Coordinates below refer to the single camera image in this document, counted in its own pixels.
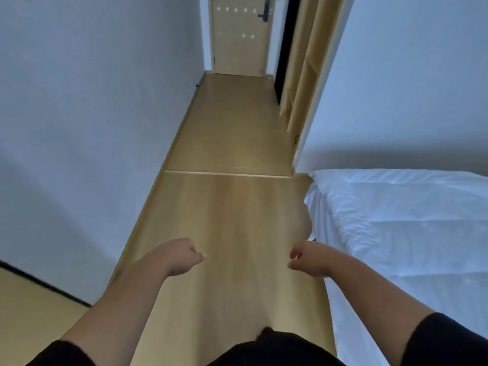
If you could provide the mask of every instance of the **white bed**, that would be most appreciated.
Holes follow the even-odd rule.
[[[409,294],[488,337],[488,178],[468,172],[324,170],[305,198],[312,237],[362,260]],[[337,354],[388,365],[326,279]]]

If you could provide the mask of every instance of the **dark doorway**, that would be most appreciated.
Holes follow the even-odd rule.
[[[286,20],[284,22],[283,41],[281,42],[280,59],[278,60],[275,79],[275,91],[278,104],[281,103],[284,78],[286,76],[288,60],[290,59],[291,44],[293,43],[293,34],[295,33],[300,1],[301,0],[288,1],[288,11],[286,12]]]

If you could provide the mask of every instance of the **person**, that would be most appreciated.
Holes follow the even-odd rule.
[[[168,277],[204,261],[189,239],[171,240],[132,264],[60,340],[28,365],[128,366],[158,292]],[[486,364],[488,341],[417,301],[366,264],[325,244],[300,241],[288,266],[330,277],[392,366]],[[211,363],[343,365],[298,335],[265,327]]]

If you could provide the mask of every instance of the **person's right arm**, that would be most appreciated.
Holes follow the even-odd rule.
[[[315,241],[296,243],[292,270],[331,277],[392,366],[399,366],[412,333],[434,311],[360,260]]]

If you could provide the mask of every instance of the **bedding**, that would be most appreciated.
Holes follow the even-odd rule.
[[[488,337],[488,178],[428,170],[324,170],[305,198],[312,236]],[[388,365],[326,279],[338,358]]]

